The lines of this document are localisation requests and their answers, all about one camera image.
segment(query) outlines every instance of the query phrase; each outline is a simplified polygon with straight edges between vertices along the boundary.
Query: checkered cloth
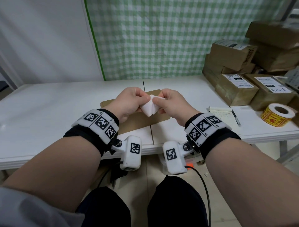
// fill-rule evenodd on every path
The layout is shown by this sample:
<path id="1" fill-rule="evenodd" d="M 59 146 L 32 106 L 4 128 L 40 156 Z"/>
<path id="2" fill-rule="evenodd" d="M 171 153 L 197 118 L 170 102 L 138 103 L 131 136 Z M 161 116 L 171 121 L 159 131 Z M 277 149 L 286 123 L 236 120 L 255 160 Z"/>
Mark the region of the checkered cloth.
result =
<path id="1" fill-rule="evenodd" d="M 106 80 L 201 74 L 213 42 L 245 40 L 281 0 L 85 0 Z"/>

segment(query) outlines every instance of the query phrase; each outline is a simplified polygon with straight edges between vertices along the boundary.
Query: hand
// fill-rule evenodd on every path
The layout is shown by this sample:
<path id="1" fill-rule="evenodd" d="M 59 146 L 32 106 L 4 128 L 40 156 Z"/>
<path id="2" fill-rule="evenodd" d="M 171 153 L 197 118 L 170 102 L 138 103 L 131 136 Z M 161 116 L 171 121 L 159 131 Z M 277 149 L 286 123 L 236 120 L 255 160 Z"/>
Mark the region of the hand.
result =
<path id="1" fill-rule="evenodd" d="M 139 87 L 127 87 L 116 99 L 105 106 L 106 109 L 113 113 L 119 120 L 119 123 L 125 122 L 129 115 L 134 112 L 142 112 L 140 105 L 146 104 L 150 96 Z"/>
<path id="2" fill-rule="evenodd" d="M 170 117 L 176 119 L 180 126 L 185 127 L 186 122 L 195 114 L 200 113 L 194 109 L 185 98 L 177 91 L 171 89 L 163 89 L 159 97 L 165 99 L 153 98 L 152 102 L 160 107 L 159 113 L 167 113 Z"/>

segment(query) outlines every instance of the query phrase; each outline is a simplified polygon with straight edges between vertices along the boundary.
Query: metal bolt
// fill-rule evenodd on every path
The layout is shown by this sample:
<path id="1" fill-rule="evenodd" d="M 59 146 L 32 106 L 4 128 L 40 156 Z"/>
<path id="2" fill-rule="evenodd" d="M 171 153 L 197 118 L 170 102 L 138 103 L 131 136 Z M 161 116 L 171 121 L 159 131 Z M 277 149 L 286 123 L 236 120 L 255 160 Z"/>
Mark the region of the metal bolt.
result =
<path id="1" fill-rule="evenodd" d="M 116 145 L 117 146 L 121 146 L 123 144 L 123 142 L 121 142 L 121 140 L 117 141 Z"/>
<path id="2" fill-rule="evenodd" d="M 183 149 L 184 149 L 184 151 L 187 151 L 187 150 L 189 150 L 189 145 L 188 144 L 184 144 L 184 146 L 183 146 Z"/>

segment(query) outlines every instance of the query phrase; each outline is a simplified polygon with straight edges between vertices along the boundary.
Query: person's left hand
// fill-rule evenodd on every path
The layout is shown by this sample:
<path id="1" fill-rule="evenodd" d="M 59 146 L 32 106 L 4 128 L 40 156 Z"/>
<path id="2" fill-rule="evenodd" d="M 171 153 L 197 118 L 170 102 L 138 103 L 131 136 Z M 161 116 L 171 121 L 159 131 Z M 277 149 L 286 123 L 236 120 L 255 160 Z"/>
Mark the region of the person's left hand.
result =
<path id="1" fill-rule="evenodd" d="M 134 112 L 142 112 L 140 105 L 146 104 L 150 96 L 139 87 L 127 87 L 109 105 L 103 107 L 113 113 L 119 123 L 125 122 L 129 115 Z"/>

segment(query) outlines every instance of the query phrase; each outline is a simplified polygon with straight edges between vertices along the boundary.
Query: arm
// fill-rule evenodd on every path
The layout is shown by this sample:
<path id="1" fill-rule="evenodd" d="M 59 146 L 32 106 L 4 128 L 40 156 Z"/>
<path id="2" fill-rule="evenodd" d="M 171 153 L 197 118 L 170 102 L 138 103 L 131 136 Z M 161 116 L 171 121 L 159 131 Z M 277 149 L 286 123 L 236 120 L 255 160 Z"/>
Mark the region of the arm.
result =
<path id="1" fill-rule="evenodd" d="M 126 88 L 105 109 L 120 121 L 150 100 L 137 87 Z M 74 212 L 99 167 L 99 150 L 81 136 L 64 137 L 15 171 L 4 187 L 35 195 L 59 209 Z"/>
<path id="2" fill-rule="evenodd" d="M 163 89 L 153 103 L 181 126 L 195 114 L 177 91 Z M 299 224 L 299 178 L 251 145 L 223 140 L 206 157 L 206 165 L 220 193 L 242 226 Z"/>

